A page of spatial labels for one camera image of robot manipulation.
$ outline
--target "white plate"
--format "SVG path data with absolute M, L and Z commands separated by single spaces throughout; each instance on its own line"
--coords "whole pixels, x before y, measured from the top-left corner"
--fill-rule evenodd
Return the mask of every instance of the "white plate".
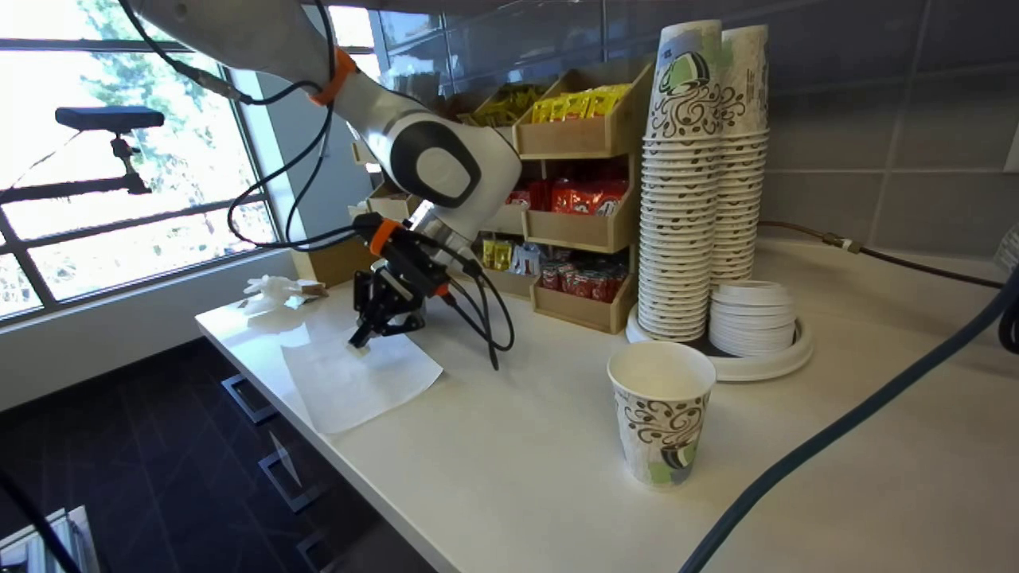
M 773 355 L 754 355 L 754 360 L 740 360 L 740 355 L 711 355 L 715 368 L 719 372 L 719 385 L 751 385 L 751 381 L 769 381 L 769 378 L 784 378 L 796 368 L 802 368 L 815 355 L 815 335 L 810 326 L 796 323 L 796 340 L 784 352 Z M 652 340 L 638 326 L 638 310 L 628 319 L 628 340 Z
M 730 279 L 715 291 L 723 305 L 794 305 L 784 282 L 773 279 Z

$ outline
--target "paper cup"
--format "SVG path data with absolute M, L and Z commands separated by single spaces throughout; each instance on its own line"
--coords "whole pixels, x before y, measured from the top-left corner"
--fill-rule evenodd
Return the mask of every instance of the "paper cup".
M 642 219 L 647 224 L 670 224 L 670 219 L 705 219 L 711 224 L 715 219 L 715 199 L 711 197 L 642 197 Z
M 705 232 L 681 232 L 681 230 L 664 230 L 656 237 L 642 237 L 642 250 L 645 257 L 664 257 L 670 250 L 675 254 L 707 254 L 711 250 L 711 237 Z
M 652 295 L 647 305 L 664 310 L 672 323 L 688 319 L 688 312 L 707 314 L 707 279 L 705 282 L 645 282 L 642 295 Z
M 688 298 L 711 298 L 711 268 L 688 268 L 681 263 L 681 271 L 675 271 L 681 263 L 681 257 L 675 257 L 675 263 L 649 263 L 642 261 L 642 278 L 638 278 L 638 291 L 647 292 L 684 292 Z
M 647 484 L 681 484 L 699 457 L 715 363 L 675 340 L 642 340 L 606 368 L 628 469 Z
M 675 22 L 659 32 L 656 70 L 647 110 L 649 140 L 711 140 L 715 87 L 723 74 L 719 18 Z
M 769 132 L 769 25 L 747 25 L 723 32 L 723 81 L 716 92 L 716 115 L 723 133 Z

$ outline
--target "window frame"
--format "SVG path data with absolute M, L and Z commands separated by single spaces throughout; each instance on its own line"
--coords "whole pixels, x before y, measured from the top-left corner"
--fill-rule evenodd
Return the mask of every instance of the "window frame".
M 158 43 L 167 54 L 190 54 L 180 42 L 158 42 Z M 0 37 L 0 54 L 17 54 L 17 50 L 27 50 L 27 54 L 61 54 L 61 50 L 75 50 L 75 54 L 153 54 L 153 47 L 146 42 L 134 42 L 134 37 Z M 230 103 L 230 115 L 233 115 L 233 121 L 239 127 L 239 140 L 242 140 L 245 160 L 252 167 L 252 178 L 261 183 L 264 168 L 261 168 L 258 152 L 255 152 L 252 127 L 242 118 L 235 103 Z M 47 279 L 39 271 L 36 257 L 30 254 L 30 248 L 61 245 L 61 243 L 105 237 L 105 232 L 119 232 L 119 230 L 153 225 L 153 224 L 162 224 L 162 219 L 198 216 L 198 213 L 214 213 L 214 211 L 228 213 L 230 204 L 233 199 L 209 199 L 209 204 L 190 204 L 190 208 L 182 208 L 182 211 L 160 211 L 160 213 L 146 213 L 146 216 L 128 216 L 128 219 L 65 230 L 65 232 L 52 232 L 52 237 L 39 237 L 39 239 L 20 239 L 20 232 L 12 230 L 6 211 L 0 211 L 0 237 L 5 237 L 0 254 L 12 254 L 17 257 L 20 271 L 27 273 L 27 279 L 30 279 L 36 298 L 39 298 L 36 310 L 0 314 L 0 327 L 20 326 L 20 323 L 32 323 L 32 319 L 41 319 L 41 314 L 55 314 L 55 312 L 65 312 L 65 310 L 90 305 L 90 301 L 99 301 L 99 298 L 111 298 L 111 295 L 120 295 L 120 292 L 146 291 L 146 285 L 158 285 L 158 282 L 182 279 L 188 273 L 200 273 L 200 271 L 223 268 L 223 263 L 235 263 L 235 261 L 245 261 L 245 257 L 255 257 L 255 254 L 264 254 L 261 248 L 233 250 L 233 254 L 223 254 L 223 257 L 184 263 L 184 268 L 162 271 L 162 273 L 153 273 L 153 278 L 145 278 L 145 279 L 125 279 L 119 285 L 99 285 L 99 291 L 90 291 L 90 292 L 81 292 L 81 295 L 67 295 L 67 298 L 55 295 L 55 291 L 47 285 Z M 245 197 L 239 204 L 261 204 L 268 211 L 268 225 L 271 225 L 273 239 L 280 239 L 280 213 L 273 211 L 273 204 L 264 193 Z

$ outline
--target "floor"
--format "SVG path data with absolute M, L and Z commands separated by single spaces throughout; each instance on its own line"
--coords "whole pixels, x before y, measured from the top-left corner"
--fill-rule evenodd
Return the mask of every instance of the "floor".
M 0 413 L 0 469 L 41 513 L 86 505 L 110 573 L 304 573 L 431 568 L 311 452 L 271 416 L 252 424 L 223 393 L 230 363 L 203 340 Z M 261 462 L 271 432 L 295 445 L 280 496 Z M 0 539 L 27 525 L 0 496 Z

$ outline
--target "stacked paper cup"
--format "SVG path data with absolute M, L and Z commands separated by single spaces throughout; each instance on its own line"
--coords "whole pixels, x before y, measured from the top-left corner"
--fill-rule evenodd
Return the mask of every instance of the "stacked paper cup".
M 716 224 L 719 22 L 659 35 L 642 161 L 638 326 L 699 340 L 707 323 Z
M 769 25 L 723 32 L 716 87 L 719 171 L 715 219 L 715 282 L 747 279 L 754 268 L 758 211 L 769 157 Z

